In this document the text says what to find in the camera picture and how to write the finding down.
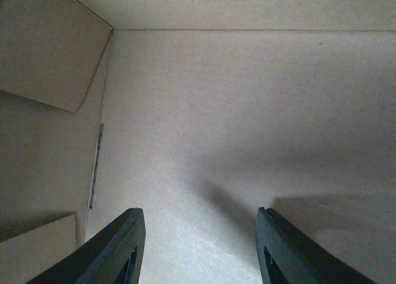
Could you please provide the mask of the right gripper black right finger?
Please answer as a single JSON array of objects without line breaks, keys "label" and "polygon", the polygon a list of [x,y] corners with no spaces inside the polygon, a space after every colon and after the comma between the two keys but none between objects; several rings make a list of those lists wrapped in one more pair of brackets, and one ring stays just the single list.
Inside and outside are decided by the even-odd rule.
[{"label": "right gripper black right finger", "polygon": [[373,283],[271,208],[258,209],[256,248],[263,283]]}]

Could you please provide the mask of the cardboard box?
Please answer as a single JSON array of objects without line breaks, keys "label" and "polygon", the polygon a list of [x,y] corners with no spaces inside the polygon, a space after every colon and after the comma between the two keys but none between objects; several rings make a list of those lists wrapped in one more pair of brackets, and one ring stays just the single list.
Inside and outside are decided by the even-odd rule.
[{"label": "cardboard box", "polygon": [[395,0],[76,0],[109,29],[75,112],[1,92],[1,240],[144,210],[141,283],[260,283],[273,208],[395,282]]}]

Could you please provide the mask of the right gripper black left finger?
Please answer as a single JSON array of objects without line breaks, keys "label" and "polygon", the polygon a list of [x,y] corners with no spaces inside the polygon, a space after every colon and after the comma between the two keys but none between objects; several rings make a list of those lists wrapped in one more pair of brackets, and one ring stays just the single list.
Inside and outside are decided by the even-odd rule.
[{"label": "right gripper black left finger", "polygon": [[138,283],[144,247],[144,212],[130,208],[29,283]]}]

